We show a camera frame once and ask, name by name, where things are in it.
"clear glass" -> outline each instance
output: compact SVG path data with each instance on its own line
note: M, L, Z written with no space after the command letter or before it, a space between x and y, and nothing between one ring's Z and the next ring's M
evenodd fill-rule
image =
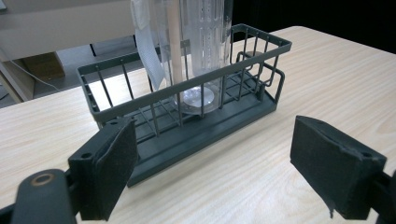
M155 8L167 87L229 63L233 0L156 0ZM182 92L180 108L201 114L203 105L207 113L219 108L220 97L217 79L203 90L198 86Z

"black background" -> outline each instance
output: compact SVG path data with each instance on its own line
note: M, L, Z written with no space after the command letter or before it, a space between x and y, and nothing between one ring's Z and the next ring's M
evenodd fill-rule
M396 53L396 7L390 0L233 0L233 24L265 32L294 25Z

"cardboard box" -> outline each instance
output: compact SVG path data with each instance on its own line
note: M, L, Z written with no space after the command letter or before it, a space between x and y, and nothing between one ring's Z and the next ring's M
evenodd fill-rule
M24 58L21 61L30 73L43 81L64 77L64 68L56 52Z

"wooden table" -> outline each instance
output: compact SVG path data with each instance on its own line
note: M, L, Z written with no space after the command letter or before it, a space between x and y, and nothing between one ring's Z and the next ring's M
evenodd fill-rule
M396 170L396 55L304 27L278 68L277 111L122 193L110 223L344 223L290 164L296 115L322 119ZM67 169L97 132L81 88L0 110L0 206L28 175ZM367 223L375 223L372 211Z

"wire basket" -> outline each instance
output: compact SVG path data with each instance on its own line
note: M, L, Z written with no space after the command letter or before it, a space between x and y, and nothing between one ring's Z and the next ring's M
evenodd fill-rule
M233 42L237 37L242 41ZM187 47L188 43L183 42L182 48ZM172 87L153 91L148 78L148 93L136 97L134 88L140 90L142 83L133 81L135 73L127 71L139 61L137 53L82 66L78 76L99 128L119 117L135 119L139 161L128 182L131 187L275 111L285 79L276 65L279 55L290 48L288 40L239 24L231 29L229 65ZM111 90L112 77L105 78L106 73L119 73L124 91ZM173 97L179 102L183 91L197 86L203 89L206 82L217 78L221 78L222 86L219 109L207 114L202 109L200 115L188 115L175 106L180 104L172 104Z

